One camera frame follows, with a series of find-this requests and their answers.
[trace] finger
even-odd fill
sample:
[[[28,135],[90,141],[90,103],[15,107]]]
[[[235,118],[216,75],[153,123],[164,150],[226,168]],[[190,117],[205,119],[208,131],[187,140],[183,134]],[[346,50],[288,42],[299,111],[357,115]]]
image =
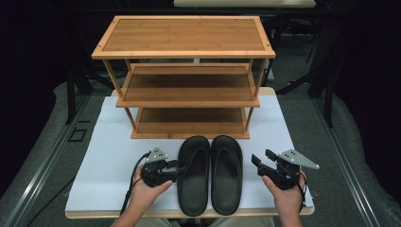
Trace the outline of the finger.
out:
[[[302,188],[305,187],[306,185],[306,175],[304,173],[303,169],[300,169],[300,180],[299,180],[299,184]]]
[[[274,182],[268,177],[268,176],[263,176],[262,177],[263,183],[265,186],[268,188],[268,190],[271,192],[271,194],[275,194],[278,190],[281,190],[278,188]]]
[[[141,172],[142,172],[143,167],[144,167],[144,165],[140,165],[139,167],[136,168],[135,176],[134,176],[135,180],[141,178]]]
[[[155,189],[157,190],[158,194],[162,194],[165,191],[167,191],[168,188],[170,188],[170,186],[173,185],[172,181],[166,181],[163,184],[160,184],[159,186],[155,187]]]

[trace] wooden shoe rack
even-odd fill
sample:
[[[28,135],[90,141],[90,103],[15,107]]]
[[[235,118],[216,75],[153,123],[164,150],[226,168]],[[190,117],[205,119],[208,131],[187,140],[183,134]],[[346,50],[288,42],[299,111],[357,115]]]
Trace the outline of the wooden shoe rack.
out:
[[[250,138],[267,59],[275,57],[257,16],[115,16],[92,58],[103,60],[132,124],[131,138]],[[132,59],[245,62],[131,63]],[[253,78],[253,59],[261,59]],[[110,60],[125,60],[120,85]],[[138,108],[136,117],[132,108]]]

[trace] shelf board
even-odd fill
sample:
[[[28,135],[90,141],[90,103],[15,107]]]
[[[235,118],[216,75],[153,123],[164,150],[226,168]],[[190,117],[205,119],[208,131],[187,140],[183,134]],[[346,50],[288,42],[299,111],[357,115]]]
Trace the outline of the shelf board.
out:
[[[116,106],[144,108],[259,107],[248,63],[140,63]]]
[[[273,59],[258,16],[113,18],[93,59]]]
[[[137,129],[132,139],[189,138],[202,135],[213,139],[229,135],[249,139],[244,108],[139,108]]]

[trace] bottom shelf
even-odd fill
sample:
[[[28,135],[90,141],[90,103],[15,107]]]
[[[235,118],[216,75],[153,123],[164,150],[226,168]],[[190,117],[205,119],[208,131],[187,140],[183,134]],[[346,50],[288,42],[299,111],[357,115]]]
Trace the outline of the bottom shelf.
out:
[[[229,135],[249,139],[244,108],[140,108],[132,139],[179,139]]]

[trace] slipper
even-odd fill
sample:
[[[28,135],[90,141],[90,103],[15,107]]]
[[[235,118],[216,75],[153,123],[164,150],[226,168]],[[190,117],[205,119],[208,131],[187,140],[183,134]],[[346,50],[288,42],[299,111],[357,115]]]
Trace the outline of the slipper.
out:
[[[186,139],[178,153],[178,202],[189,217],[201,215],[207,206],[209,191],[210,144],[203,136]]]
[[[211,147],[212,204],[223,216],[233,214],[239,206],[242,192],[242,150],[235,139],[216,137]]]

